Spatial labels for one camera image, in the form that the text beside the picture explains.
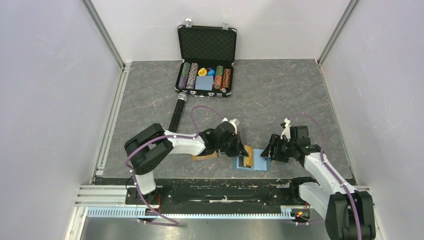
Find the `clear box with gold cards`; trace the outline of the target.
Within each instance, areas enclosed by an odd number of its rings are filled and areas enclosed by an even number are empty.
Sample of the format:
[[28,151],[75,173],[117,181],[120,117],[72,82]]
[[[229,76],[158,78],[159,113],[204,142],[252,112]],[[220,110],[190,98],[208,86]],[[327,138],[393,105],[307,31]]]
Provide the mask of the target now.
[[208,155],[203,155],[203,156],[195,156],[195,155],[192,155],[191,156],[191,159],[193,160],[193,161],[202,161],[202,160],[209,160],[209,159],[216,159],[216,158],[218,158],[218,157],[220,157],[220,154],[219,153],[217,153],[216,151],[214,152],[214,153],[212,153],[212,154],[208,154]]

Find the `gold VIP credit card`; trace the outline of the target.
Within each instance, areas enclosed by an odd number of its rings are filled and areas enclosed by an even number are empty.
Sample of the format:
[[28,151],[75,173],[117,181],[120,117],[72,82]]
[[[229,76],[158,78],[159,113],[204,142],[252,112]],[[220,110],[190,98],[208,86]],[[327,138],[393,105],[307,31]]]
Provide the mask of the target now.
[[251,168],[253,166],[253,148],[249,145],[244,146],[247,156],[243,157],[243,166],[246,168]]

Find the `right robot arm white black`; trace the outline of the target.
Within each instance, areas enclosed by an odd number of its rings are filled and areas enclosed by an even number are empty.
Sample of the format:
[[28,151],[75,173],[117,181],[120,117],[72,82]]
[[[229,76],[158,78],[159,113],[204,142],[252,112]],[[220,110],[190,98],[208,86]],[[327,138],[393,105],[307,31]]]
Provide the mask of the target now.
[[322,217],[331,240],[374,240],[377,236],[374,201],[368,191],[347,182],[331,165],[323,149],[312,144],[308,127],[282,123],[281,134],[272,134],[261,157],[288,162],[295,159],[310,174],[289,185],[289,199],[304,201]]

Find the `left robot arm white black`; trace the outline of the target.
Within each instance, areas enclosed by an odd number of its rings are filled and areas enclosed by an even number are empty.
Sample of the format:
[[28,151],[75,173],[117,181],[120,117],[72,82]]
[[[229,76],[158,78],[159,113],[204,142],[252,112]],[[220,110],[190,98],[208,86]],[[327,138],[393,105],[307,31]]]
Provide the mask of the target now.
[[224,119],[217,127],[194,134],[181,134],[154,123],[124,144],[125,165],[130,169],[138,197],[145,204],[157,198],[154,169],[168,155],[208,156],[225,153],[228,157],[248,157],[237,131],[237,120]]

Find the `light blue card holder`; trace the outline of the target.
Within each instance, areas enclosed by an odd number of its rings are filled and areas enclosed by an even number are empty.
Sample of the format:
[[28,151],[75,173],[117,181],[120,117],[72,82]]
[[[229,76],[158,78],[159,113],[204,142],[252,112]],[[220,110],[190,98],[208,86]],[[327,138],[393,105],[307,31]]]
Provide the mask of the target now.
[[237,156],[234,158],[234,168],[242,171],[253,171],[253,172],[269,172],[271,161],[268,158],[261,157],[263,149],[253,149],[252,153],[252,166],[244,166],[244,158]]

